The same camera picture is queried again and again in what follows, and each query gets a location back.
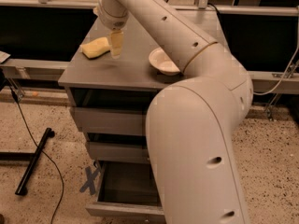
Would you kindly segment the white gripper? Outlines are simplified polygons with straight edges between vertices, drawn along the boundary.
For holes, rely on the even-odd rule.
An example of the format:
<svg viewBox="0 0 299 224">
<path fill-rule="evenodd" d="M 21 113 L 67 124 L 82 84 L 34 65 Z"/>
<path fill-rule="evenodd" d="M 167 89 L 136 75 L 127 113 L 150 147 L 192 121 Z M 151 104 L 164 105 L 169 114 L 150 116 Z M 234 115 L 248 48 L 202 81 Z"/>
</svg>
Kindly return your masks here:
<svg viewBox="0 0 299 224">
<path fill-rule="evenodd" d="M 97 12 L 106 28 L 114 30 L 110 33 L 110 53 L 114 59 L 117 59 L 122 51 L 123 31 L 121 28 L 128 20 L 128 10 L 117 0 L 99 0 Z"/>
</svg>

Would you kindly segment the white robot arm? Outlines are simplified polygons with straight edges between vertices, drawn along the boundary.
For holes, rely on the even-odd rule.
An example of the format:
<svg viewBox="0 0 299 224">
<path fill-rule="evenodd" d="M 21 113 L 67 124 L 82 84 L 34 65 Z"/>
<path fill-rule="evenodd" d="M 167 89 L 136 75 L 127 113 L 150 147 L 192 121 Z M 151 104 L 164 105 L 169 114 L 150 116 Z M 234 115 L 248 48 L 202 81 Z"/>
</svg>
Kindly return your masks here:
<svg viewBox="0 0 299 224">
<path fill-rule="evenodd" d="M 250 224 L 232 146 L 253 85 L 216 39 L 164 0 L 99 0 L 109 29 L 133 15 L 185 76 L 146 116 L 149 159 L 167 224 Z"/>
</svg>

